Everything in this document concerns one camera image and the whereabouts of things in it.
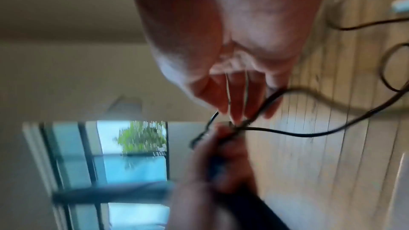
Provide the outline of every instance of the hand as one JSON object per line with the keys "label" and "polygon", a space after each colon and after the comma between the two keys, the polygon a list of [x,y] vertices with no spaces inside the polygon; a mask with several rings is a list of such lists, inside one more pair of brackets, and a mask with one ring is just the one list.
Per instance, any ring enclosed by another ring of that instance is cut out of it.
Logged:
{"label": "hand", "polygon": [[[254,193],[257,192],[245,139],[238,137],[220,148],[217,146],[218,140],[230,133],[228,127],[218,125],[196,146],[187,173],[175,190],[167,229],[217,229],[220,225],[216,213],[218,207],[213,200],[214,191],[233,193],[246,185]],[[226,170],[213,182],[209,182],[209,160],[214,155],[226,160]]]}
{"label": "hand", "polygon": [[[135,0],[161,71],[189,96],[252,117],[286,87],[322,0]],[[246,73],[248,99],[245,102]],[[279,101],[264,114],[270,118]]]}

